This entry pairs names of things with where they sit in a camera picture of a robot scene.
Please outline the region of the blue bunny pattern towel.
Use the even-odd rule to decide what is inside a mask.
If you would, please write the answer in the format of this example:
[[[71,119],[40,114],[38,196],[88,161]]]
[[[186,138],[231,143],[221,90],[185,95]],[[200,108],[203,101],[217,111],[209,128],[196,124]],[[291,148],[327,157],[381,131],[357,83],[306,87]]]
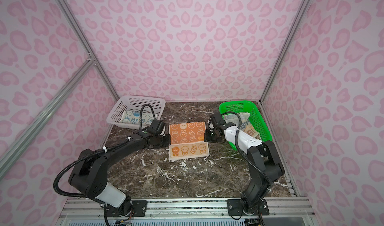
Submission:
[[[139,125],[139,120],[140,120],[140,113],[139,112],[134,112],[134,111],[125,111],[122,115],[122,118],[120,120],[120,123],[124,124],[134,124],[134,125]],[[142,126],[150,126],[151,123],[153,122],[154,117],[153,114],[143,112],[142,113]]]

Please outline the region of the green plastic basket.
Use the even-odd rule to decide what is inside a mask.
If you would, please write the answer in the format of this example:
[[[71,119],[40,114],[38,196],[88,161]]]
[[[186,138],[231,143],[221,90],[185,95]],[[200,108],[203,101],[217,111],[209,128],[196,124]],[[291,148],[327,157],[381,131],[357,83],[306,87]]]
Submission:
[[[273,141],[271,132],[269,131],[260,111],[255,103],[247,100],[224,102],[219,106],[220,113],[228,111],[240,113],[250,113],[247,120],[242,120],[243,124],[249,121],[253,128],[260,133],[262,141]]]

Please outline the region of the orange bunny towel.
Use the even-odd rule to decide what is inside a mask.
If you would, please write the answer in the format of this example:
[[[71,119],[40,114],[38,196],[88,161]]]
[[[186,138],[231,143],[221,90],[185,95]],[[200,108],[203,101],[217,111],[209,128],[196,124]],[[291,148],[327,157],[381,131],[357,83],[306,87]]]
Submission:
[[[209,145],[204,141],[205,130],[205,122],[170,125],[171,145],[169,160],[177,161],[209,156]]]

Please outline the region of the white plastic basket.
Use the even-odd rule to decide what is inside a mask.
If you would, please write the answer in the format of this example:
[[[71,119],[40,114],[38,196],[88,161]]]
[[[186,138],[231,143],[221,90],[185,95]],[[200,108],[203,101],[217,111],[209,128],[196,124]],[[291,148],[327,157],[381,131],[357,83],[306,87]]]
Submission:
[[[145,104],[151,105],[156,119],[160,120],[166,104],[165,99],[126,95],[114,105],[107,117],[107,123],[120,128],[139,129],[140,111]]]

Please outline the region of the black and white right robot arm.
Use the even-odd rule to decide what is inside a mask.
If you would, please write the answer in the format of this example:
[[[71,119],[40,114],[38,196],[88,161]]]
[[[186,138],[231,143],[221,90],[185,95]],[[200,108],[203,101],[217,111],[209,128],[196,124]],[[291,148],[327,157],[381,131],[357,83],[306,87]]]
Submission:
[[[223,114],[215,112],[207,121],[205,142],[235,145],[236,150],[248,163],[251,181],[243,191],[243,210],[251,213],[260,208],[264,197],[274,182],[285,174],[282,160],[274,142],[256,139],[240,129],[240,124],[226,122]]]

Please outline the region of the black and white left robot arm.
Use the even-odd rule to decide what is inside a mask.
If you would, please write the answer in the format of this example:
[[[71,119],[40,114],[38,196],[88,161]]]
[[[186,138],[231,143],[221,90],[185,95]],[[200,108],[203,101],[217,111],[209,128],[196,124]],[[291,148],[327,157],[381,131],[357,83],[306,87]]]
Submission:
[[[113,208],[125,206],[130,197],[108,182],[108,170],[115,163],[142,149],[158,149],[171,144],[170,134],[166,134],[167,124],[154,120],[152,124],[136,130],[124,141],[101,150],[84,150],[79,162],[73,167],[69,184],[82,193],[82,196]]]

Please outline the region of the pale blue patterned towel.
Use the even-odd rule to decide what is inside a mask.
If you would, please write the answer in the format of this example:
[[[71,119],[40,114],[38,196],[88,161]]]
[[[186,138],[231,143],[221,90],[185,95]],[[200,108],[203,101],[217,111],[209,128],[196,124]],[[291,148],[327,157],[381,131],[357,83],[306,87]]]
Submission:
[[[250,116],[251,114],[248,112],[241,112],[238,113],[238,115],[241,118],[242,124],[240,125],[240,130],[247,133],[248,135],[261,140],[260,133],[253,127],[253,125],[250,122]],[[234,123],[237,126],[239,126],[239,119],[235,114],[226,114],[223,116],[226,123]]]

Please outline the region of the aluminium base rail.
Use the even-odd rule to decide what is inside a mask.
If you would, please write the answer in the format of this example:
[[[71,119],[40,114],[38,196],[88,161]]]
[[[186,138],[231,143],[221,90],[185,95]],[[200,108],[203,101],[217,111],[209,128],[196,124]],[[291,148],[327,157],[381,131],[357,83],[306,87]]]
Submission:
[[[69,199],[57,226],[257,226],[257,212],[241,211],[239,198],[132,199],[147,203],[143,216],[113,216],[89,199]],[[317,226],[314,209],[306,197],[266,198],[262,219],[267,226]]]

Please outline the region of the aluminium frame corner post right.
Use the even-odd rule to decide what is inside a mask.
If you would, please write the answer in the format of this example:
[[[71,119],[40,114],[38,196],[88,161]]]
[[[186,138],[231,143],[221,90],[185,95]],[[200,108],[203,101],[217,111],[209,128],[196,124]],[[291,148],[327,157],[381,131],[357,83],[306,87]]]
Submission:
[[[279,70],[283,64],[283,61],[284,61],[287,53],[289,52],[289,49],[292,45],[292,42],[294,41],[295,36],[296,36],[298,30],[300,29],[300,26],[301,26],[303,20],[305,19],[305,15],[306,15],[307,11],[309,10],[312,2],[313,2],[313,0],[302,0],[301,4],[299,5],[297,14],[293,18],[292,24],[291,24],[289,31],[288,31],[288,34],[285,38],[284,44],[282,45],[282,48],[281,48],[279,55],[278,55],[278,58],[277,58],[275,65],[272,69],[271,75],[270,75],[270,77],[266,83],[266,87],[263,91],[263,94],[261,95],[260,100],[259,100],[260,105],[263,105],[266,102],[267,96],[273,87],[273,83],[277,77],[277,74],[279,73]]]

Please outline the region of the aluminium frame corner post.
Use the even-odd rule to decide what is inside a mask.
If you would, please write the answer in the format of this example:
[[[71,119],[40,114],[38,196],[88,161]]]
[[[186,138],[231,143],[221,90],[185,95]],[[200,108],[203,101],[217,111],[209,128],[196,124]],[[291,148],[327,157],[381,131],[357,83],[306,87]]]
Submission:
[[[119,97],[117,91],[115,90],[114,86],[112,85],[111,80],[108,78],[106,71],[103,69],[102,64],[100,63],[99,59],[97,58],[95,51],[92,49],[90,41],[86,37],[85,32],[83,31],[79,22],[77,21],[73,11],[70,8],[69,3],[67,2],[67,0],[55,0],[55,1],[58,4],[58,7],[61,10],[61,12],[64,14],[68,24],[70,25],[70,27],[72,28],[72,30],[74,32],[74,34],[76,35],[76,37],[80,41],[80,44],[85,49],[86,53],[89,55],[89,58],[95,62],[96,69],[97,69],[99,75],[101,76],[102,80],[104,81],[107,89],[110,91],[110,93],[112,94],[114,99],[116,101],[118,101],[120,97]]]
[[[301,4],[299,5],[297,14],[293,18],[292,24],[291,24],[289,31],[288,31],[288,34],[285,38],[284,44],[282,45],[282,48],[281,48],[279,55],[278,55],[278,58],[277,58],[275,65],[272,69],[271,75],[270,75],[270,77],[266,83],[266,87],[263,91],[263,94],[261,95],[260,100],[259,100],[260,105],[263,105],[266,102],[267,96],[273,87],[273,83],[277,77],[277,74],[279,73],[279,70],[283,64],[283,61],[284,61],[287,53],[289,52],[289,49],[292,45],[292,42],[294,41],[295,36],[296,36],[298,30],[300,29],[300,26],[301,26],[303,20],[305,19],[305,15],[306,15],[307,11],[309,10],[312,2],[313,2],[313,0],[302,0]]]

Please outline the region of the aluminium frame corner post left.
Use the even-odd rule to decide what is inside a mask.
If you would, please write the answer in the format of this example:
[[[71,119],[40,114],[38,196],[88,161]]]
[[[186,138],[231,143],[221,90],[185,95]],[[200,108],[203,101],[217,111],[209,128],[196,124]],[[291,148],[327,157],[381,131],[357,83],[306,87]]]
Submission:
[[[74,32],[74,34],[76,35],[76,37],[80,41],[80,44],[85,49],[86,53],[89,55],[89,58],[95,62],[96,69],[97,69],[99,75],[101,76],[102,80],[104,81],[107,89],[110,91],[110,93],[112,94],[114,99],[116,101],[118,101],[120,97],[119,97],[117,91],[115,90],[114,86],[112,85],[111,80],[108,78],[106,71],[103,69],[102,64],[100,63],[99,59],[97,58],[95,51],[92,49],[90,41],[86,37],[85,32],[83,31],[79,22],[77,21],[73,11],[70,8],[69,3],[67,2],[67,0],[55,0],[55,1],[58,4],[58,7],[61,10],[61,12],[64,14],[68,24],[70,25],[70,27],[72,28],[72,30]]]

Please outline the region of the aluminium diagonal frame bar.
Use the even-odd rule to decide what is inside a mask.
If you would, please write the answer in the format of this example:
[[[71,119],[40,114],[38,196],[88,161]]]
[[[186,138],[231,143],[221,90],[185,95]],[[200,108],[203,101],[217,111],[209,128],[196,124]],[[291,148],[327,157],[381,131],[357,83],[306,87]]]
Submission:
[[[90,57],[82,67],[72,76],[72,78],[58,91],[52,100],[34,118],[32,123],[20,134],[16,141],[10,146],[1,158],[1,179],[5,177],[14,164],[19,160],[27,147],[42,131],[45,125],[59,110],[68,96],[73,92],[77,85],[87,75],[88,71],[95,65],[95,59]]]

